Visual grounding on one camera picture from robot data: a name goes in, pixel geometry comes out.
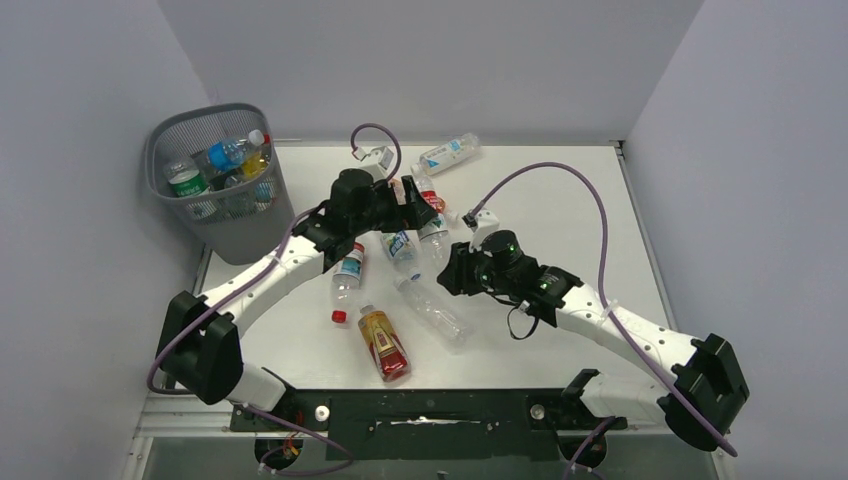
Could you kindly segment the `clear blue bottle purple label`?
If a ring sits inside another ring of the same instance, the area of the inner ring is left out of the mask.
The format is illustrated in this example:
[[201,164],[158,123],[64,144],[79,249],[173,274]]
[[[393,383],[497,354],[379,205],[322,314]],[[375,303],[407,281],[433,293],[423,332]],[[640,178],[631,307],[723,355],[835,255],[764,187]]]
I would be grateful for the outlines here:
[[232,217],[244,217],[270,208],[275,199],[273,185],[260,182],[252,189],[231,193],[223,199],[223,206]]

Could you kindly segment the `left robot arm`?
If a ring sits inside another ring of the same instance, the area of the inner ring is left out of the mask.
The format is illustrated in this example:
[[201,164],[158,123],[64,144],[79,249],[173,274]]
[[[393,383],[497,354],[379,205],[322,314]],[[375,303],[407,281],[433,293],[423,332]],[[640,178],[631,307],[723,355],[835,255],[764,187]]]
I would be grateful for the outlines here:
[[369,232],[419,229],[437,216],[411,176],[399,199],[386,179],[345,169],[330,196],[298,215],[280,244],[238,276],[199,295],[188,291],[170,301],[148,374],[162,371],[207,405],[226,400],[264,412],[283,399],[288,385],[265,368],[244,362],[241,339],[271,307],[301,285],[330,271]]

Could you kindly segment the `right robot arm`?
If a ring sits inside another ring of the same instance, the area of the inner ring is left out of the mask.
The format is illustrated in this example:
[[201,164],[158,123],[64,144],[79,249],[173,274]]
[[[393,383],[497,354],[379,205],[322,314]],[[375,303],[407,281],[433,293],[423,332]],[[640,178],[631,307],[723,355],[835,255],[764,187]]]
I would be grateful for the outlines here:
[[579,277],[525,254],[510,230],[491,234],[479,249],[453,244],[437,282],[454,296],[486,294],[643,370],[626,378],[580,371],[562,393],[562,411],[572,425],[624,418],[666,425],[702,451],[729,448],[725,436],[750,390],[722,337],[698,339],[603,301]]

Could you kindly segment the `clear unlabelled bottle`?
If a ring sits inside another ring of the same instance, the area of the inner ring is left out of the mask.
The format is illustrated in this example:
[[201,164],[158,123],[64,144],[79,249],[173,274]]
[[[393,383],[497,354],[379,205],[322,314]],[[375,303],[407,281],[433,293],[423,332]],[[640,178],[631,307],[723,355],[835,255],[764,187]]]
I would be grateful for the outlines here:
[[446,346],[459,349],[466,343],[472,328],[420,279],[398,278],[394,286],[416,318]]

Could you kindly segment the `clear bottle green white label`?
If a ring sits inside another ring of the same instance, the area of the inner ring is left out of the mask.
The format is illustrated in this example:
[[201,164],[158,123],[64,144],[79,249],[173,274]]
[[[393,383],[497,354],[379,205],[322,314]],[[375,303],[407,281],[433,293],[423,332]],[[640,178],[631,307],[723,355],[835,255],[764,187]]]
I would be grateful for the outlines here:
[[182,157],[165,164],[163,173],[172,192],[178,198],[194,197],[210,192],[210,185],[205,176],[190,157]]

